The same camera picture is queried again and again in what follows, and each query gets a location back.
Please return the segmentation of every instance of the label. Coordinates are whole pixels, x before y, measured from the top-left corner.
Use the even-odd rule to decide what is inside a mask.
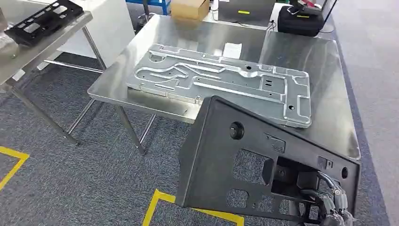
[[[248,11],[243,11],[243,10],[238,10],[238,13],[241,13],[241,14],[250,14],[250,12],[248,12]]]
[[[241,49],[242,43],[234,44],[227,42],[224,45],[223,57],[239,59],[239,57],[241,56]]]

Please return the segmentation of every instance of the yellow floor tape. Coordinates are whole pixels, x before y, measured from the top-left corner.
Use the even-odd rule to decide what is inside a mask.
[[[0,153],[6,154],[15,158],[18,158],[19,161],[15,164],[10,172],[0,181],[0,191],[3,189],[4,185],[12,178],[12,176],[16,173],[16,171],[22,166],[22,164],[29,158],[29,155],[22,152],[17,152],[12,149],[1,147]]]
[[[143,226],[149,226],[151,222],[152,215],[154,214],[155,208],[157,207],[158,200],[164,200],[170,203],[175,203],[176,197],[173,195],[169,195],[163,192],[160,192],[158,189],[155,189],[154,195],[152,196],[150,205],[148,206],[147,213],[145,214]],[[212,215],[217,218],[222,218],[237,224],[237,226],[244,226],[244,218],[231,213],[224,213],[212,210],[201,210],[194,209],[193,210],[203,212],[209,215]]]

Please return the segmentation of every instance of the blue object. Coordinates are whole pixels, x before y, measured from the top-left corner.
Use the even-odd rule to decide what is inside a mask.
[[[168,14],[168,7],[170,5],[170,1],[171,0],[148,0],[148,5],[150,5],[150,6],[161,6],[163,15],[167,15]],[[142,4],[143,3],[142,0],[126,0],[126,2],[138,3],[138,4]]]

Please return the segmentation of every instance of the laptop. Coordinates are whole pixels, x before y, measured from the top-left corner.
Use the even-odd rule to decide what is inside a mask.
[[[220,21],[268,26],[275,0],[219,0]]]

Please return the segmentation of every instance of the black tray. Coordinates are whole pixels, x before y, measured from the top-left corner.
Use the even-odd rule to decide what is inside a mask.
[[[82,7],[58,0],[5,31],[18,44],[32,47],[83,14]]]
[[[320,170],[341,184],[354,214],[359,162],[220,97],[202,103],[179,160],[183,207],[318,224],[315,203],[299,190],[328,191]]]

